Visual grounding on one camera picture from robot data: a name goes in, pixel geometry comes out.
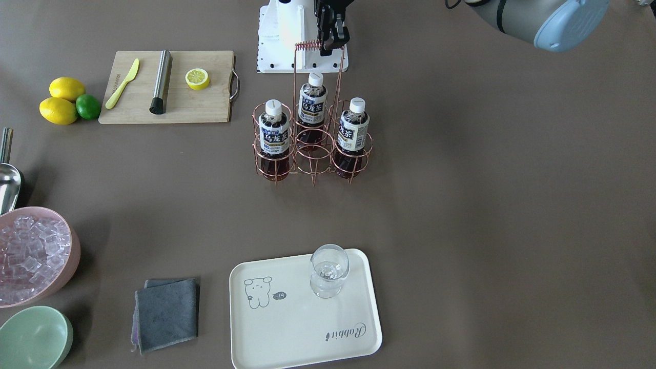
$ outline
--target wooden cutting board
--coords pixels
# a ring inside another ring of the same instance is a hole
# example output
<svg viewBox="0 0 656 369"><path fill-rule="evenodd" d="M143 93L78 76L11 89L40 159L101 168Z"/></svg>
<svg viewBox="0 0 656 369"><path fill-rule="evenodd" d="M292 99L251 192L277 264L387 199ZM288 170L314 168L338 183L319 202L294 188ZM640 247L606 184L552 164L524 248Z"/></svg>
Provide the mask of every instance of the wooden cutting board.
<svg viewBox="0 0 656 369"><path fill-rule="evenodd" d="M230 82L234 65L232 51L171 51L171 75L166 112L151 113L161 51L118 51L102 99L98 121L102 124L218 123L230 120ZM127 84L112 109L105 103L139 58L136 78ZM210 84L200 91L187 86L185 75L193 68L207 71Z"/></svg>

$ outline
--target green bowl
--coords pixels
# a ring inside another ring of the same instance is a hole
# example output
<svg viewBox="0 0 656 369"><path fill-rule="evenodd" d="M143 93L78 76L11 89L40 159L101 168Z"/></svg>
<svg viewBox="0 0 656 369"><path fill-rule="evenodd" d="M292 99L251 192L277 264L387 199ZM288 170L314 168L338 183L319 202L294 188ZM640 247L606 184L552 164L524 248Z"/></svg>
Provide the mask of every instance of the green bowl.
<svg viewBox="0 0 656 369"><path fill-rule="evenodd" d="M0 327L0 368L51 369L68 354L71 322L48 306L19 311Z"/></svg>

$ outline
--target glass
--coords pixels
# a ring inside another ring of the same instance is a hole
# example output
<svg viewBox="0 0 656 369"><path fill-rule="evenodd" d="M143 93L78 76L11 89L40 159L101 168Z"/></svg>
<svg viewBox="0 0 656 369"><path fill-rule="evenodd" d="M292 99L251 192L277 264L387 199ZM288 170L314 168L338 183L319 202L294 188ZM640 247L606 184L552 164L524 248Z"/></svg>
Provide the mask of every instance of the glass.
<svg viewBox="0 0 656 369"><path fill-rule="evenodd" d="M310 258L310 287L315 295L329 299L336 296L348 276L348 255L335 244L318 248Z"/></svg>

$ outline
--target brown tabletop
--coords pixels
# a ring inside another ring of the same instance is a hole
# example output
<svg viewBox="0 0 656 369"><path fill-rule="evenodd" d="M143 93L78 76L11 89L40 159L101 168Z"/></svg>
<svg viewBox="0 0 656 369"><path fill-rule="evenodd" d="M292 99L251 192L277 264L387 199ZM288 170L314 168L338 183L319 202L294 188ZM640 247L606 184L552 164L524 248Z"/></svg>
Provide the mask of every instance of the brown tabletop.
<svg viewBox="0 0 656 369"><path fill-rule="evenodd" d="M229 368L230 271L326 243L368 256L383 344L317 368L656 367L649 9L613 0L583 44L552 54L464 4L356 1L342 96L367 101L371 163L352 184L291 175L276 188L251 149L253 108L292 93L290 75L256 73L265 4L0 3L19 206L59 212L81 240L76 274L37 303L73 324L62 368ZM39 115L53 79L102 98L117 51L162 49L235 52L230 123ZM198 338L132 353L134 291L183 277L201 285Z"/></svg>

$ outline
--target black cable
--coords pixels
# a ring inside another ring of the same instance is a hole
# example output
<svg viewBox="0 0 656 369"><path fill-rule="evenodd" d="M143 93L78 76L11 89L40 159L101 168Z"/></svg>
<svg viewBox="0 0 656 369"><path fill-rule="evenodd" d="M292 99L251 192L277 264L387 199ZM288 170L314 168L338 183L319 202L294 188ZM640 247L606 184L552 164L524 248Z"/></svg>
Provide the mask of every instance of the black cable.
<svg viewBox="0 0 656 369"><path fill-rule="evenodd" d="M460 1L461 0L458 0L458 1L455 2L455 4L449 5L449 0L444 0L444 4L447 6L447 9L451 10L451 9L457 7L458 4L460 4Z"/></svg>

